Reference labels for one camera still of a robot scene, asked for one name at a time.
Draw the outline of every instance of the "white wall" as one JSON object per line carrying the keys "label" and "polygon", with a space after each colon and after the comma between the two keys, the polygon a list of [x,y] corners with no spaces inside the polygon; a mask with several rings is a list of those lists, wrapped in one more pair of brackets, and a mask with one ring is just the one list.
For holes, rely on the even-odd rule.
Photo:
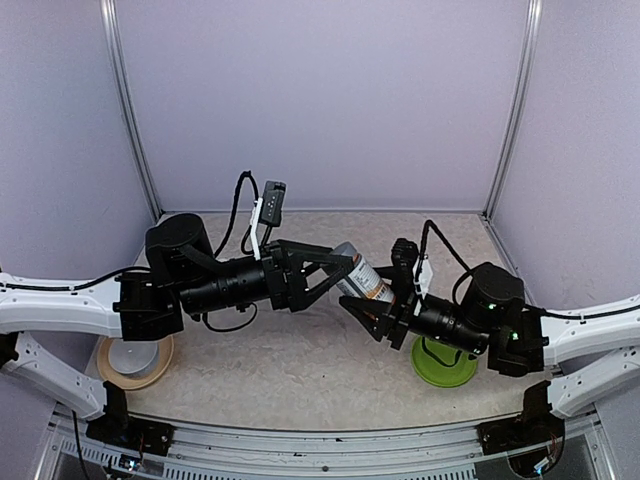
{"label": "white wall", "polygon": [[239,172],[300,209],[480,211],[527,0],[119,2],[165,210],[226,210]]}
{"label": "white wall", "polygon": [[[640,293],[640,3],[545,0],[523,124],[495,223],[535,300]],[[598,403],[636,479],[640,382]]]}
{"label": "white wall", "polygon": [[[0,1],[0,264],[93,278],[129,264],[151,223],[108,61],[98,0]],[[82,368],[95,337],[45,347]],[[54,402],[0,376],[0,476],[23,479]]]}

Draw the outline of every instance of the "black bracket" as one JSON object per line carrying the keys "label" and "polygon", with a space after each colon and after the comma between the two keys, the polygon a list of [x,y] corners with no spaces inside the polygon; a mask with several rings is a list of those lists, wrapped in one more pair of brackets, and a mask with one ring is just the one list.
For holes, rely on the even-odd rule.
{"label": "black bracket", "polygon": [[396,294],[393,305],[356,297],[340,297],[339,300],[374,340],[379,342],[387,337],[395,350],[400,349],[409,332],[418,302],[413,286],[413,266],[418,256],[418,246],[414,242],[399,238],[391,249],[392,266],[375,269],[382,278],[391,280],[391,289]]}
{"label": "black bracket", "polygon": [[168,423],[130,417],[122,389],[105,382],[107,405],[104,415],[87,422],[87,437],[135,452],[167,456],[175,427]]}
{"label": "black bracket", "polygon": [[551,414],[547,400],[547,387],[550,384],[545,380],[525,391],[520,415],[478,425],[478,436],[485,455],[531,447],[547,442],[553,436],[564,437],[564,420]]}
{"label": "black bracket", "polygon": [[18,332],[0,335],[0,368],[7,362],[18,360],[18,352],[16,352],[17,341]]}
{"label": "black bracket", "polygon": [[279,227],[282,223],[282,204],[287,186],[282,182],[267,181],[262,193],[262,210],[258,222],[269,227]]}
{"label": "black bracket", "polygon": [[123,340],[160,340],[184,330],[178,300],[169,289],[156,288],[150,273],[127,272],[116,281],[120,300],[113,311],[120,314]]}
{"label": "black bracket", "polygon": [[[353,270],[351,257],[317,245],[276,240],[265,247],[265,253],[262,266],[274,310],[308,308]],[[329,272],[327,278],[309,287],[307,279],[321,268]]]}
{"label": "black bracket", "polygon": [[549,338],[542,336],[540,314],[517,308],[508,312],[500,330],[491,335],[488,368],[510,377],[541,372],[547,345]]}

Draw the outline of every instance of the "black cable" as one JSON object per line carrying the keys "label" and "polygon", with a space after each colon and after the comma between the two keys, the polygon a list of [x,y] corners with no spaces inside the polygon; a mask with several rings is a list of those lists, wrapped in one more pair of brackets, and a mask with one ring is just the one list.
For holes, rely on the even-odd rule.
{"label": "black cable", "polygon": [[595,318],[604,318],[611,317],[613,315],[620,315],[623,313],[635,312],[636,310],[640,310],[640,305],[635,305],[633,307],[622,308],[620,310],[614,310],[612,312],[601,312],[601,313],[590,313],[588,315],[563,315],[561,313],[553,313],[545,310],[541,307],[535,307],[533,305],[525,305],[531,311],[539,313],[540,315],[544,315],[545,317],[557,318],[559,320],[572,320],[572,321],[580,321],[580,320],[593,320]]}
{"label": "black cable", "polygon": [[267,228],[265,229],[264,234],[262,235],[262,240],[260,240],[261,247],[264,247],[269,241],[269,237],[271,236],[272,230],[273,230],[273,227],[271,225],[267,225]]}
{"label": "black cable", "polygon": [[229,237],[231,236],[231,232],[233,231],[233,225],[236,222],[236,214],[238,213],[238,202],[240,201],[240,193],[242,193],[242,184],[246,179],[249,179],[249,181],[251,181],[251,186],[253,187],[254,200],[257,201],[260,196],[258,193],[258,184],[256,183],[255,178],[253,178],[253,175],[251,175],[251,170],[246,170],[242,172],[240,174],[240,177],[238,178],[238,183],[236,183],[236,190],[233,193],[233,206],[231,207],[229,225],[227,226],[227,231],[225,232],[224,237],[222,238],[222,242],[220,242],[220,246],[218,246],[215,253],[213,254],[214,257],[217,257],[218,255],[220,255],[222,250],[224,250],[224,247],[227,245],[227,242],[229,241]]}
{"label": "black cable", "polygon": [[99,283],[104,282],[112,277],[118,276],[125,272],[132,271],[141,271],[141,272],[150,272],[151,269],[149,267],[124,267],[119,268],[118,270],[114,270],[113,272],[109,272],[106,275],[101,276],[100,278],[96,278],[95,280],[91,280],[90,282],[82,283],[80,285],[75,286],[60,286],[60,287],[47,287],[44,285],[23,285],[21,283],[0,283],[0,288],[11,288],[14,290],[32,290],[38,292],[75,292],[78,290],[85,290],[87,288],[95,287]]}
{"label": "black cable", "polygon": [[426,353],[427,355],[429,355],[431,358],[433,358],[440,365],[442,365],[443,367],[446,367],[446,368],[455,367],[458,364],[458,362],[460,361],[460,357],[462,356],[462,350],[458,350],[456,352],[455,358],[453,359],[453,363],[446,363],[439,356],[437,356],[435,353],[433,353],[431,350],[429,350],[427,348],[427,341],[426,341],[426,339],[424,337],[422,337],[422,351],[424,353]]}
{"label": "black cable", "polygon": [[140,436],[140,448],[138,449],[138,455],[140,456],[140,468],[142,468],[142,461],[144,460],[144,451],[142,450],[144,448],[144,433],[141,434]]}
{"label": "black cable", "polygon": [[242,241],[240,242],[240,251],[245,255],[253,255],[253,251],[247,248],[247,240],[249,240],[249,235],[251,235],[251,225],[247,227],[247,231],[244,232]]}
{"label": "black cable", "polygon": [[230,328],[212,327],[211,324],[209,324],[208,313],[202,314],[202,323],[204,323],[205,327],[207,327],[212,332],[216,332],[216,333],[237,332],[238,330],[242,330],[243,328],[248,327],[256,319],[256,316],[258,315],[258,306],[255,303],[251,303],[251,305],[253,306],[253,315],[251,315],[251,318],[247,322],[237,325],[235,327],[230,327]]}
{"label": "black cable", "polygon": [[80,461],[80,468],[84,474],[85,480],[91,480],[89,473],[87,472],[87,465],[84,463],[84,457],[82,456],[82,448],[80,447],[80,433],[78,432],[78,416],[75,411],[71,411],[73,415],[73,430],[76,434],[76,450],[78,451],[78,460]]}
{"label": "black cable", "polygon": [[206,253],[202,253],[193,245],[182,245],[178,247],[178,251],[184,255],[186,259],[191,260],[194,264],[215,275],[223,274],[226,271],[222,262],[216,260],[215,257],[210,257]]}
{"label": "black cable", "polygon": [[471,268],[469,268],[469,265],[467,265],[467,263],[462,259],[458,252],[456,252],[456,249],[453,248],[453,245],[451,245],[449,240],[447,240],[447,237],[444,236],[444,234],[440,231],[433,220],[429,219],[424,222],[424,226],[422,227],[422,238],[420,239],[420,256],[418,257],[418,268],[416,268],[416,276],[414,280],[417,282],[420,278],[420,274],[422,273],[422,263],[424,261],[424,256],[427,253],[427,239],[429,236],[429,229],[433,229],[444,246],[447,247],[447,250],[449,250],[449,253],[453,256],[453,258],[456,259],[456,261],[462,266],[462,268],[464,268],[466,272],[469,272],[471,270]]}
{"label": "black cable", "polygon": [[467,278],[473,276],[474,272],[478,269],[479,266],[480,265],[477,265],[471,270],[464,272],[462,275],[460,275],[458,280],[456,280],[456,283],[454,283],[453,288],[451,289],[451,300],[453,300],[453,303],[455,305],[460,306],[460,303],[458,302],[458,289],[460,288],[460,285],[462,285]]}
{"label": "black cable", "polygon": [[564,443],[565,443],[566,439],[564,437],[562,437],[562,442],[560,444],[560,451],[558,452],[558,455],[554,458],[553,463],[551,465],[549,465],[549,468],[547,468],[543,473],[544,475],[546,475],[547,473],[549,473],[551,470],[553,470],[554,468],[556,468],[556,465],[558,465],[558,463],[560,463],[560,459],[562,458],[562,454],[564,453]]}

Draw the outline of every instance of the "speckled table surface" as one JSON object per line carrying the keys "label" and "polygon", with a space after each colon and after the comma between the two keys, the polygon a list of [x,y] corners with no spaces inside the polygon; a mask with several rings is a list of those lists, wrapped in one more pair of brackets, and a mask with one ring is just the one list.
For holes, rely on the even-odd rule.
{"label": "speckled table surface", "polygon": [[[202,215],[211,243],[219,244],[228,216]],[[500,259],[476,215],[419,213],[286,213],[272,239],[336,246],[349,240],[375,266],[390,264],[397,237],[419,243],[424,219],[433,218],[470,265]],[[221,257],[239,255],[248,215]],[[434,235],[431,293],[449,298],[462,270]],[[514,379],[486,368],[486,356],[465,385],[431,386],[413,371],[413,336],[400,351],[374,341],[338,305],[333,289],[304,312],[274,312],[259,302],[258,317],[229,334],[206,330],[184,317],[175,354],[155,384],[127,394],[132,412],[212,425],[286,430],[368,430],[453,423],[517,412],[524,390],[543,374]],[[245,319],[235,310],[210,314],[217,326]],[[96,374],[92,360],[88,372]]]}

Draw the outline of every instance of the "can label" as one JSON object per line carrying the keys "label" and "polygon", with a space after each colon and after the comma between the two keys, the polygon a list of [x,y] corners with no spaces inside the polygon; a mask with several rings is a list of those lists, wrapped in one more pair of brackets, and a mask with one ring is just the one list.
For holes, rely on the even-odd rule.
{"label": "can label", "polygon": [[356,254],[353,263],[355,264],[353,271],[336,284],[340,291],[350,297],[393,303],[395,295],[391,287],[380,278],[362,255]]}

